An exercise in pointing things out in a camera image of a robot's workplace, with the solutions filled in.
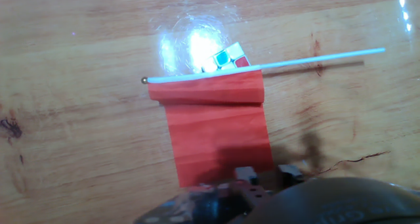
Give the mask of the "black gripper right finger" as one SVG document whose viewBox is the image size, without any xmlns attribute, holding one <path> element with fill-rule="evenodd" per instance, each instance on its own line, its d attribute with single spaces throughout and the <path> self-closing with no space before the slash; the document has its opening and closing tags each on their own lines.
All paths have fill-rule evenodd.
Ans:
<svg viewBox="0 0 420 224">
<path fill-rule="evenodd" d="M 278 173 L 280 184 L 283 187 L 291 187 L 305 181 L 300 169 L 295 165 L 279 165 Z"/>
</svg>

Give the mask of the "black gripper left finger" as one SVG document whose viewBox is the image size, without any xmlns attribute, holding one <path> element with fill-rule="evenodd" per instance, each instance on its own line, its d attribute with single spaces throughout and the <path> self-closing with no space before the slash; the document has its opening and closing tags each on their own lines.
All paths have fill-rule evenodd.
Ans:
<svg viewBox="0 0 420 224">
<path fill-rule="evenodd" d="M 259 184 L 257 173 L 251 166 L 236 168 L 234 173 L 237 180 L 247 181 L 251 185 Z"/>
</svg>

